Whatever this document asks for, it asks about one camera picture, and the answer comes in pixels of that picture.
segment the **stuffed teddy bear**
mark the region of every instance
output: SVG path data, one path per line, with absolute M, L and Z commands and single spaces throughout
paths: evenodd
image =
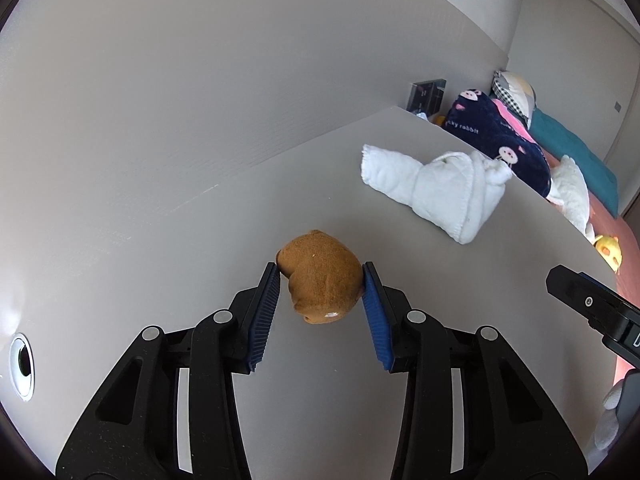
M 620 265 L 622 265 L 622 250 L 618 237 L 598 235 L 593 246 L 613 269 L 613 272 L 618 273 Z
M 290 241 L 278 252 L 276 263 L 289 279 L 295 311 L 307 323 L 343 318 L 364 291 L 357 257 L 322 231 L 309 231 Z

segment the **white door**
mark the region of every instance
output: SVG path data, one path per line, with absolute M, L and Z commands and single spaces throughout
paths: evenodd
M 592 0 L 523 0 L 520 16 L 510 69 L 544 113 L 604 159 L 631 101 L 640 45 Z

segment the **navy blanket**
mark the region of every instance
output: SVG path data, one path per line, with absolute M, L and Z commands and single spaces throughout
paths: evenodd
M 551 174 L 542 150 L 519 136 L 486 94 L 479 90 L 462 92 L 442 127 L 479 152 L 506 162 L 520 180 L 543 197 L 549 194 Z

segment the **plaid pillow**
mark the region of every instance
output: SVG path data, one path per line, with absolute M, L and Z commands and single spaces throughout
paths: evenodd
M 509 110 L 522 117 L 529 128 L 536 108 L 536 93 L 531 85 L 513 72 L 497 70 L 491 88 Z

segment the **teal pillow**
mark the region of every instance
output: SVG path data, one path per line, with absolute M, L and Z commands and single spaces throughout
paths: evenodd
M 569 155 L 580 168 L 589 190 L 613 218 L 618 217 L 618 180 L 584 142 L 539 108 L 533 111 L 529 133 L 558 160 Z

